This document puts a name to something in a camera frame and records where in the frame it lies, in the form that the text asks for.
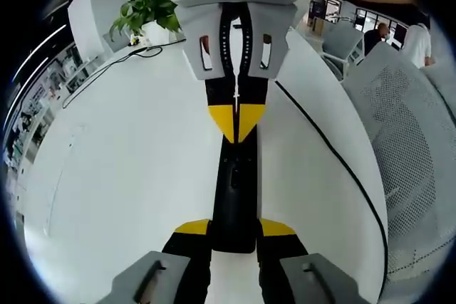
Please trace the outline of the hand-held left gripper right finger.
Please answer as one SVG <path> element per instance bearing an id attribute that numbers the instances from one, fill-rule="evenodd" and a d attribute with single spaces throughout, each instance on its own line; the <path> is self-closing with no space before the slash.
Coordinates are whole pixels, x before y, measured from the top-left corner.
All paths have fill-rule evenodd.
<path id="1" fill-rule="evenodd" d="M 308 253 L 286 224 L 260 219 L 256 244 L 265 303 L 360 303 L 357 282 L 320 253 Z"/>

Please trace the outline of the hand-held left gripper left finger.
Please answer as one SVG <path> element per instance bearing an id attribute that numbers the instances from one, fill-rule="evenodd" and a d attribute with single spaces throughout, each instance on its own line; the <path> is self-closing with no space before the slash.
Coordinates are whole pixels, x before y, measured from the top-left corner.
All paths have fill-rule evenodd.
<path id="1" fill-rule="evenodd" d="M 114 277 L 99 303 L 203 303 L 210 284 L 209 219 L 178 226 L 161 251 L 150 251 Z"/>

